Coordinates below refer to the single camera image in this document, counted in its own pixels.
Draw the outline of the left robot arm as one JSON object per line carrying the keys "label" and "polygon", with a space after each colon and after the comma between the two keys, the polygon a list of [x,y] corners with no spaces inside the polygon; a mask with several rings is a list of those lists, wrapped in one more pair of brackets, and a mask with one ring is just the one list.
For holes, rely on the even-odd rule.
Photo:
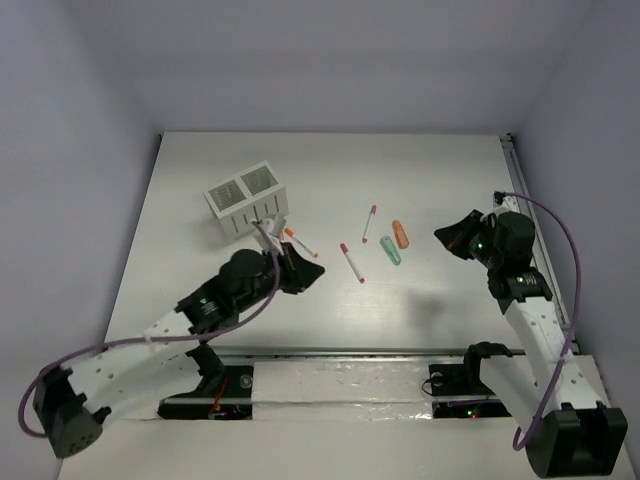
{"label": "left robot arm", "polygon": [[33,410],[58,459],[95,443],[105,427],[150,400],[169,396],[162,374],[191,361],[194,393],[216,395],[224,364],[209,342],[260,315],[283,292],[300,294],[325,272],[285,242],[278,249],[241,249],[218,273],[181,299],[138,337],[107,342],[45,367],[34,385]]}

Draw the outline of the green translucent highlighter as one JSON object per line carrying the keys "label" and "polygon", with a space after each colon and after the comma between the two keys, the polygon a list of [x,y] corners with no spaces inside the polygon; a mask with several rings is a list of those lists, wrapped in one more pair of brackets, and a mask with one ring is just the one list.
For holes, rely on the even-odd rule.
{"label": "green translucent highlighter", "polygon": [[383,236],[380,239],[380,245],[385,254],[394,266],[399,266],[402,262],[399,251],[397,250],[394,241],[389,236]]}

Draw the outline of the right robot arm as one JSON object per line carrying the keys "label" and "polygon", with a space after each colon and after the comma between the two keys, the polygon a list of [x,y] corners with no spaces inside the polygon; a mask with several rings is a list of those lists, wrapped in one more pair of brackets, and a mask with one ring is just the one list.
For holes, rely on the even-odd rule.
{"label": "right robot arm", "polygon": [[531,369],[525,375],[506,346],[481,342],[465,353],[462,384],[473,392],[488,388],[504,405],[518,424],[513,447],[525,451],[538,477],[610,475],[627,419],[605,405],[571,352],[551,289],[533,265],[534,222],[506,207],[474,210],[434,235],[454,256],[486,268],[489,292]]}

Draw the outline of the orange translucent highlighter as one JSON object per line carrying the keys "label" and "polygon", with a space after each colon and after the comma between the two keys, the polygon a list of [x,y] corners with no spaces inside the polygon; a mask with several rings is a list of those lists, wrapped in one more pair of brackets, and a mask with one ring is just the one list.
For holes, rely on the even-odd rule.
{"label": "orange translucent highlighter", "polygon": [[392,221],[392,230],[397,242],[397,245],[400,249],[406,249],[409,247],[410,242],[406,231],[399,220]]}

